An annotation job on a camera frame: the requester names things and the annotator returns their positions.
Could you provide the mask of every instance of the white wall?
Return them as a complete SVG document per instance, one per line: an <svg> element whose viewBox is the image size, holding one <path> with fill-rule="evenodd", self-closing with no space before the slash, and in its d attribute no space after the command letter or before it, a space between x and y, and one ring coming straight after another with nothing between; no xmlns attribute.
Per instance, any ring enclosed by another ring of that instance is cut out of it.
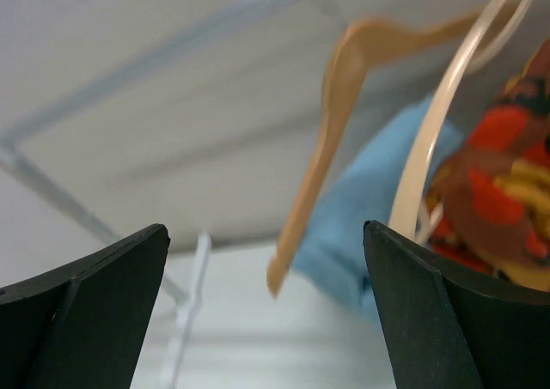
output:
<svg viewBox="0 0 550 389"><path fill-rule="evenodd" d="M382 333L291 275L277 301L266 289L274 246L220 252L205 279L179 388L395 388ZM172 258L167 272L182 286L192 258ZM145 338L132 389L155 388L173 326L162 295Z"/></svg>

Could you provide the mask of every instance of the closet rod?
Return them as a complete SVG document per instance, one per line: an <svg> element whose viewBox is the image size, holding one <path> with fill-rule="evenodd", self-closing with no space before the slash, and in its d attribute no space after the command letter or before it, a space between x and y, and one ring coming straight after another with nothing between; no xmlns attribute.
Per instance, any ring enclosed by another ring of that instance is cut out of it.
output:
<svg viewBox="0 0 550 389"><path fill-rule="evenodd" d="M123 238L81 205L63 187L46 176L17 149L0 148L0 167L19 179L24 185L27 185L55 209L80 224L107 246ZM166 274L162 277L161 286L177 301L183 301L186 297L180 286Z"/></svg>
<svg viewBox="0 0 550 389"><path fill-rule="evenodd" d="M14 147L46 127L82 112L84 108L116 93L151 71L173 63L176 58L198 50L225 34L234 35L238 28L266 18L295 1L297 0L237 0L168 38L152 50L99 76L76 92L23 116L24 120L0 134L0 145Z"/></svg>

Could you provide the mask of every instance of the metal rod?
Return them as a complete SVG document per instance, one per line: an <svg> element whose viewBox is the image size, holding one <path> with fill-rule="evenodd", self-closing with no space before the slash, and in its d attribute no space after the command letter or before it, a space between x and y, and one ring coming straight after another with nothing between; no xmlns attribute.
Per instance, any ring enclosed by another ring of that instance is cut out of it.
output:
<svg viewBox="0 0 550 389"><path fill-rule="evenodd" d="M111 245L122 239L106 223L81 205L65 189L46 176L28 157L13 147L0 147L0 167L18 178L23 184L52 204L57 210L66 214L80 224L92 235ZM162 277L161 286L176 303L185 301L187 293L166 274Z"/></svg>
<svg viewBox="0 0 550 389"><path fill-rule="evenodd" d="M166 360L159 376L160 389L176 389L178 386L181 362L189 344L193 321L197 318L202 306L202 290L211 249L210 236L202 233L199 236L192 264L191 281L188 287L189 299L176 305L175 331L168 342Z"/></svg>
<svg viewBox="0 0 550 389"><path fill-rule="evenodd" d="M297 0L237 0L141 56L92 80L73 94L23 116L24 120L19 124L0 134L0 145L15 146L45 128L82 112L84 108L144 78L152 71L173 63L176 58L200 49L216 37L234 35L239 28L266 18L295 1Z"/></svg>

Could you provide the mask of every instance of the black plastic object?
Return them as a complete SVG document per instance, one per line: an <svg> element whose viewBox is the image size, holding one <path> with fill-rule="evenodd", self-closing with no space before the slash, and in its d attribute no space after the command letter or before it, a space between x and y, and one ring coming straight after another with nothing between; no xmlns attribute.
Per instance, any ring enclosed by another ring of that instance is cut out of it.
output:
<svg viewBox="0 0 550 389"><path fill-rule="evenodd" d="M151 226L0 289L0 388L129 388L168 244Z"/></svg>
<svg viewBox="0 0 550 389"><path fill-rule="evenodd" d="M398 389L550 388L550 293L470 270L379 222L364 250Z"/></svg>

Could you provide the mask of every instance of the white ceiling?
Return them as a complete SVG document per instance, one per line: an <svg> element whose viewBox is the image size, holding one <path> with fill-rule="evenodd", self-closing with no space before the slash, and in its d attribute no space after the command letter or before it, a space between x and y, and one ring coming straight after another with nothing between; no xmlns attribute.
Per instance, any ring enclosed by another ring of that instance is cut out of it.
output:
<svg viewBox="0 0 550 389"><path fill-rule="evenodd" d="M0 0L0 127L33 115L231 0ZM152 222L173 245L277 233L315 146L321 78L343 21L431 24L485 0L302 0L133 82L22 147L120 234ZM466 81L455 119L471 125L536 47L538 0L498 62ZM321 8L331 9L325 15ZM381 125L437 83L452 46L375 73L331 179Z"/></svg>

